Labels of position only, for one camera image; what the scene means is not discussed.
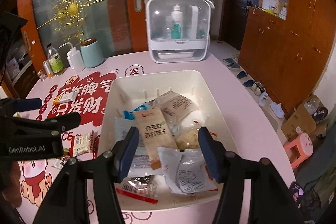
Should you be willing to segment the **white plastic storage bin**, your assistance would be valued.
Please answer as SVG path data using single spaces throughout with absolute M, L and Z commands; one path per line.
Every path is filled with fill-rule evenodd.
M 202 75 L 195 70 L 121 77 L 112 82 L 99 152 L 123 140 L 131 127 L 139 143 L 123 182 L 123 211 L 168 210 L 213 201 L 222 186 L 205 165 L 198 131 L 206 127 L 228 150 L 236 145 Z

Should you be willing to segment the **yellow rice cracker pack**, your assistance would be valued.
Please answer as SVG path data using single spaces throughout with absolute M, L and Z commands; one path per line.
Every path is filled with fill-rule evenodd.
M 196 126 L 185 127 L 175 134 L 175 142 L 178 149 L 197 149 L 199 148 L 198 133 L 201 126 L 197 124 Z

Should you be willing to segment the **white light-blue snack bag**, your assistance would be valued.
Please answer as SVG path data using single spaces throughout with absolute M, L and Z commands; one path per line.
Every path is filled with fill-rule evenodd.
M 115 141 L 125 139 L 131 127 L 137 127 L 135 120 L 114 118 Z M 161 168 L 154 170 L 151 167 L 145 145 L 143 144 L 141 134 L 139 134 L 138 146 L 130 166 L 128 177 L 146 177 L 151 175 L 163 175 L 163 172 Z

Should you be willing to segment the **brown bread clear pack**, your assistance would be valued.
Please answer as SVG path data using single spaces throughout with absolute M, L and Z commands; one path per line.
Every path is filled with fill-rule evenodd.
M 190 98 L 171 90 L 152 100 L 151 105 L 161 110 L 169 126 L 179 125 L 190 113 L 199 109 Z

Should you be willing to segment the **orange white small packet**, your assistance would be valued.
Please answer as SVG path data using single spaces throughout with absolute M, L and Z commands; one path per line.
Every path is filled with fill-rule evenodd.
M 72 91 L 70 93 L 59 94 L 53 100 L 53 105 L 59 105 L 63 103 L 72 102 L 76 100 L 78 93 L 79 93 L 78 91 Z

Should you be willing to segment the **wooden cabinet with shelves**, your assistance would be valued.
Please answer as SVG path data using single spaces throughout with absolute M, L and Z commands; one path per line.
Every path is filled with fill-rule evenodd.
M 313 94 L 334 37 L 335 0 L 289 0 L 285 19 L 250 8 L 239 64 L 289 117 Z

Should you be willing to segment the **seaweed snack red-edged bag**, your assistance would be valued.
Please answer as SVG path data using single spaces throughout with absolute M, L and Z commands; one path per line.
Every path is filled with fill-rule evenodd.
M 123 182 L 116 185 L 115 190 L 118 194 L 135 200 L 151 204 L 158 202 L 156 196 L 157 184 L 154 182 L 153 175 L 125 178 Z

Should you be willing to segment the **clear bottle green label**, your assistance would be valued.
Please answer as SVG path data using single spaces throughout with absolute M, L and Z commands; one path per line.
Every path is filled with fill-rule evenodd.
M 47 45 L 47 56 L 50 67 L 55 75 L 62 73 L 64 65 L 60 58 L 59 52 L 56 48 L 52 46 L 51 43 Z

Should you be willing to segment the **pink plastic stool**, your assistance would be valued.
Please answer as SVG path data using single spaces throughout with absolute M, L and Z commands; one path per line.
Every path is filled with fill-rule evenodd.
M 295 148 L 298 152 L 297 159 L 291 163 L 292 169 L 296 169 L 302 162 L 308 159 L 314 151 L 313 143 L 307 133 L 301 133 L 293 141 L 284 145 L 284 150 Z

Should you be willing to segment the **white squeeze bottle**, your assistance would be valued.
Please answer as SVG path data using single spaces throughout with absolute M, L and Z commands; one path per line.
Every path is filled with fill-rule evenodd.
M 81 56 L 81 52 L 72 45 L 70 42 L 63 43 L 59 46 L 59 48 L 69 46 L 70 49 L 67 52 L 67 60 L 71 69 L 75 70 L 76 72 L 81 72 L 85 69 L 84 61 Z

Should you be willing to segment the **white red snack bag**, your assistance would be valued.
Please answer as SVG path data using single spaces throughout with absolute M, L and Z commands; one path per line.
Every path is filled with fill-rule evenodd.
M 202 151 L 158 147 L 163 176 L 173 194 L 189 195 L 217 190 L 205 165 Z

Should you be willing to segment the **blue foil snack packet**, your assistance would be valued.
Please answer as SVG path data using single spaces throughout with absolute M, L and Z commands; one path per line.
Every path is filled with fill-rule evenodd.
M 132 111 L 124 110 L 123 111 L 123 117 L 127 120 L 134 120 L 135 119 L 134 112 L 143 111 L 143 110 L 147 110 L 147 109 L 148 109 L 148 106 L 146 104 L 141 104 L 140 106 L 133 109 Z

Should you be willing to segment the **chocolate white wrapper snack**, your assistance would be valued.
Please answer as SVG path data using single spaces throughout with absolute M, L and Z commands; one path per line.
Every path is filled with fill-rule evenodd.
M 71 140 L 70 156 L 77 157 L 84 153 L 93 152 L 94 131 L 76 135 Z

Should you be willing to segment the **beige soda cracker pack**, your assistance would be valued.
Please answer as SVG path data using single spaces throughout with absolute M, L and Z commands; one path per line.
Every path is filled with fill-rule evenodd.
M 158 147 L 178 149 L 161 110 L 157 107 L 134 112 L 139 133 L 145 145 L 151 167 L 161 168 Z

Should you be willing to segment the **teal canister wooden lid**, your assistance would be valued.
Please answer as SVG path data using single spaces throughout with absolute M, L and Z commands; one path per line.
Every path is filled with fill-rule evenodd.
M 94 68 L 104 62 L 101 47 L 96 38 L 88 38 L 80 43 L 80 51 L 87 68 Z

